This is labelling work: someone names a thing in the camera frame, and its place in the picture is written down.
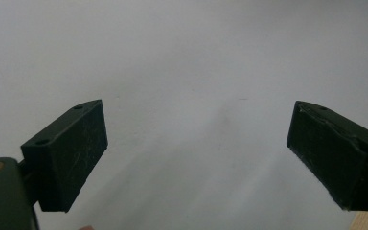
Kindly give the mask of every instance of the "white surface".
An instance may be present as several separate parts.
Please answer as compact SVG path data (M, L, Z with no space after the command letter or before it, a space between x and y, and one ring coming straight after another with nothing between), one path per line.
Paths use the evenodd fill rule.
M0 156L103 99L109 147L42 230L348 229L293 104L368 127L368 1L0 1Z

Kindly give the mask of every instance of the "white wall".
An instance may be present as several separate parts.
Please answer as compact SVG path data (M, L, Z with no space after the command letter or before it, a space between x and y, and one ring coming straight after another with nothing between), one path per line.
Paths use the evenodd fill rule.
M368 127L368 1L0 1L0 156L103 99L109 147L42 230L348 229L293 104Z

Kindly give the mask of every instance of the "gray background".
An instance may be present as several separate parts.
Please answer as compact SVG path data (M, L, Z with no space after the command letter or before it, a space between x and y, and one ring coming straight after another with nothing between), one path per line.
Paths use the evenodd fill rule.
M43 230L348 229L286 139L296 100L368 127L368 1L0 1L0 156L99 98L108 150Z

